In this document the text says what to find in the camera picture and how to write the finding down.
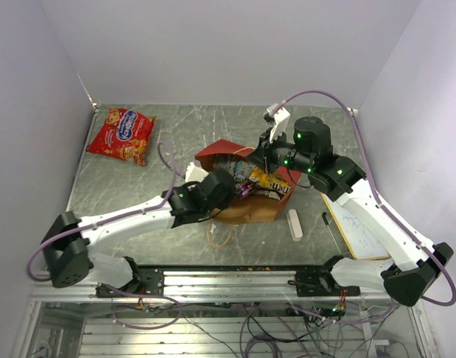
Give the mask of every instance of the granite surface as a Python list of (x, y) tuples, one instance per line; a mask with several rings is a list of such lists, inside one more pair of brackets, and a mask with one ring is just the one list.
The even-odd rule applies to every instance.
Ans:
[[(199, 105), (99, 105), (91, 139), (99, 132), (110, 107), (127, 107), (146, 116), (156, 116), (146, 156), (146, 166), (86, 153), (71, 201), (78, 216), (91, 216), (119, 210), (146, 201), (167, 189), (170, 172), (157, 157), (156, 143), (173, 144), (178, 163), (187, 165), (196, 153), (220, 138), (246, 146), (256, 146), (265, 107)], [(361, 163), (350, 122), (338, 109), (288, 107), (291, 113), (288, 138), (302, 116), (318, 116), (331, 127), (332, 143), (338, 154)], [(308, 184), (307, 178), (300, 183)], [(304, 237), (294, 242), (286, 212), (297, 210)], [(221, 248), (207, 243), (209, 222), (176, 229), (146, 233), (120, 242), (106, 254), (130, 256), (139, 264), (159, 265), (295, 265), (322, 264), (339, 254), (334, 239), (321, 218), (328, 211), (314, 189), (296, 188), (284, 212), (274, 222), (235, 227), (229, 242)], [(335, 223), (331, 227), (342, 253), (348, 251)], [(222, 242), (230, 227), (216, 223), (215, 243)]]

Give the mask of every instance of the notepad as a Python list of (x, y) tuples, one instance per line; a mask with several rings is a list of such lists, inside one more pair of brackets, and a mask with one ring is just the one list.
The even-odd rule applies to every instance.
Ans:
[(350, 253), (358, 260), (379, 260), (389, 256), (384, 246), (373, 236), (360, 220), (338, 203), (332, 202), (322, 194), (334, 221), (349, 248)]

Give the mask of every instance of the black pen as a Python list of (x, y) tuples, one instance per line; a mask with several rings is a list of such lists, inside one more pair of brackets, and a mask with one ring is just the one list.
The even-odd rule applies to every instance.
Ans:
[(330, 227), (330, 225), (329, 225), (329, 223), (328, 223), (328, 221), (327, 221), (326, 216), (327, 216), (327, 213), (326, 213), (326, 212), (322, 213), (322, 220), (324, 220), (324, 224), (325, 224), (325, 226), (327, 226), (327, 228), (329, 229), (329, 233), (331, 233), (332, 239), (334, 240), (334, 243), (335, 243), (335, 245), (337, 246), (337, 250), (339, 250), (339, 254), (341, 254), (339, 245), (337, 244), (337, 241), (335, 241), (334, 234), (332, 233), (331, 227)]

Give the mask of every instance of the white plastic part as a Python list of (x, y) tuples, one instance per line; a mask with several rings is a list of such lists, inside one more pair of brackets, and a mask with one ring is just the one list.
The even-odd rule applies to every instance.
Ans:
[(290, 113), (285, 108), (281, 108), (274, 115), (274, 127), (271, 129), (269, 141), (274, 142), (283, 132), (286, 131), (287, 123), (289, 122)]
[(88, 258), (93, 268), (88, 271), (84, 278), (85, 282), (106, 283), (119, 289), (133, 279), (133, 271), (130, 264), (123, 257), (113, 257), (105, 254), (90, 254)]
[[(112, 218), (132, 210), (148, 209), (158, 205), (162, 200), (161, 196), (157, 196), (144, 203), (114, 211), (112, 213), (95, 216), (83, 216), (80, 218), (81, 222), (79, 223), (79, 226), (100, 222), (101, 220)], [(81, 237), (90, 240), (90, 244), (87, 247), (88, 253), (96, 254), (114, 246), (116, 243), (124, 242), (126, 239), (141, 235), (142, 233), (170, 229), (175, 222), (175, 217), (171, 215), (171, 210), (171, 205), (167, 201), (160, 209), (116, 220), (109, 224), (97, 227), (95, 230), (83, 230), (81, 232)]]
[[(377, 206), (367, 180), (359, 180), (352, 186), (352, 192), (342, 194), (336, 202), (349, 211), (369, 229), (369, 231), (385, 247), (395, 264), (402, 271), (418, 268), (419, 260), (426, 261), (428, 255), (417, 248), (415, 242), (380, 208)], [(424, 237), (410, 226), (383, 198), (381, 202), (399, 220), (411, 230), (415, 236), (430, 250), (433, 249), (433, 242)]]
[(291, 209), (287, 212), (287, 223), (289, 224), (290, 234), (293, 236), (294, 241), (302, 239), (302, 228), (297, 216), (297, 211)]
[(341, 259), (334, 265), (331, 275), (335, 282), (342, 287), (359, 286), (385, 291), (384, 279), (380, 275), (393, 264), (387, 260), (352, 260)]
[(206, 172), (203, 168), (199, 168), (196, 166), (194, 162), (191, 162), (188, 167), (186, 168), (186, 177), (185, 181), (203, 181), (208, 175), (208, 172)]

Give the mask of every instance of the brown paper bag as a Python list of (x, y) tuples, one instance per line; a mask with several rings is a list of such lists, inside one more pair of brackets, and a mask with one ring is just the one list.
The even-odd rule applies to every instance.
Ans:
[[(195, 156), (195, 159), (201, 163), (204, 170), (212, 172), (213, 161), (217, 154), (234, 154), (239, 156), (240, 159), (244, 159), (252, 151), (253, 148), (220, 139), (200, 151)], [(290, 173), (295, 182), (289, 178), (287, 170), (284, 167), (279, 168), (273, 173), (273, 175), (281, 177), (291, 186), (289, 192), (281, 200), (267, 198), (261, 195), (250, 195), (244, 199), (234, 199), (232, 205), (217, 215), (215, 220), (226, 224), (249, 224), (275, 220), (289, 201), (290, 196), (296, 188), (296, 183), (301, 176), (300, 172), (293, 170)]]

